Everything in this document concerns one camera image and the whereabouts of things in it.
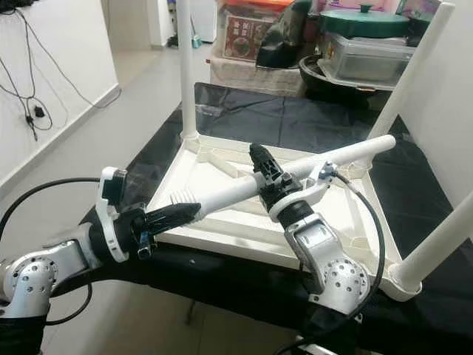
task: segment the black tablecloth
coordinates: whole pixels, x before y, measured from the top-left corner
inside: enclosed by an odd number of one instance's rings
[[[309,152],[362,141],[377,115],[209,84],[197,84],[195,91],[200,133]],[[180,147],[181,129],[178,108],[128,166],[124,205],[151,199]],[[452,208],[400,119],[391,133],[398,143],[376,156],[370,175],[405,257]],[[161,243],[152,261],[106,266],[92,279],[104,273],[291,328],[300,327],[307,306],[295,271],[172,244]],[[451,353],[447,345],[471,346],[472,320],[473,248],[468,241],[427,277],[412,300],[395,302],[379,291],[364,312],[359,345],[383,354]]]

